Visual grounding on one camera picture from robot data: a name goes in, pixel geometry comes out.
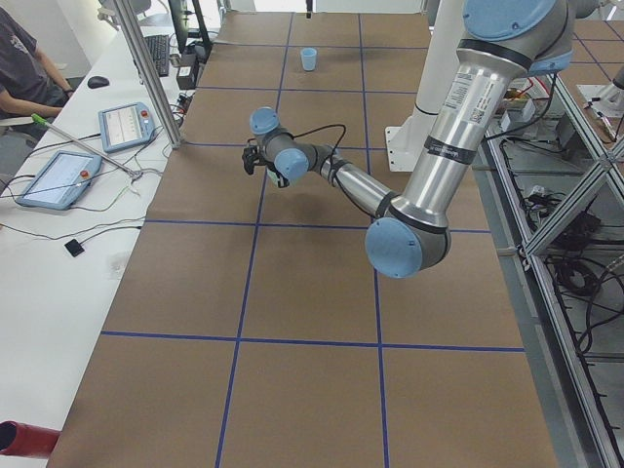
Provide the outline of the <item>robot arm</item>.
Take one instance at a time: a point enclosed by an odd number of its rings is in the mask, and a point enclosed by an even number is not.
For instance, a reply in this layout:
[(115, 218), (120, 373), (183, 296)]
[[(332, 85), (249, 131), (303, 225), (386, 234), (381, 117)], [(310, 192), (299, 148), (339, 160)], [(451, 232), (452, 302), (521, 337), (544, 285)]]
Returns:
[(465, 2), (458, 67), (402, 193), (343, 159), (334, 146), (296, 141), (270, 107), (250, 117), (244, 168), (251, 174), (266, 167), (279, 187), (308, 172), (338, 186), (374, 218), (365, 238), (370, 264), (390, 278), (411, 277), (449, 252), (448, 206), (510, 83), (568, 66), (576, 10), (574, 1)]

